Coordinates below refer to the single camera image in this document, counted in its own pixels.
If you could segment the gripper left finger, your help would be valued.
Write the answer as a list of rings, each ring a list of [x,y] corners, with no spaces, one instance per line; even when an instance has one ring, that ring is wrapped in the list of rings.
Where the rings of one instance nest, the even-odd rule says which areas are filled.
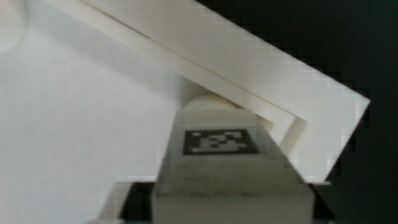
[[[88,224],[153,224],[153,182],[120,182],[105,200],[98,217]]]

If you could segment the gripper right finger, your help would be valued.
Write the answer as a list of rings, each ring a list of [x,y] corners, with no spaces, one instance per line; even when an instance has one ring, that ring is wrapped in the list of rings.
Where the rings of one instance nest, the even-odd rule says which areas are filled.
[[[315,193],[315,206],[313,206],[313,223],[312,224],[338,224],[336,212],[333,205],[328,202],[328,190],[331,183],[313,183],[310,185]]]

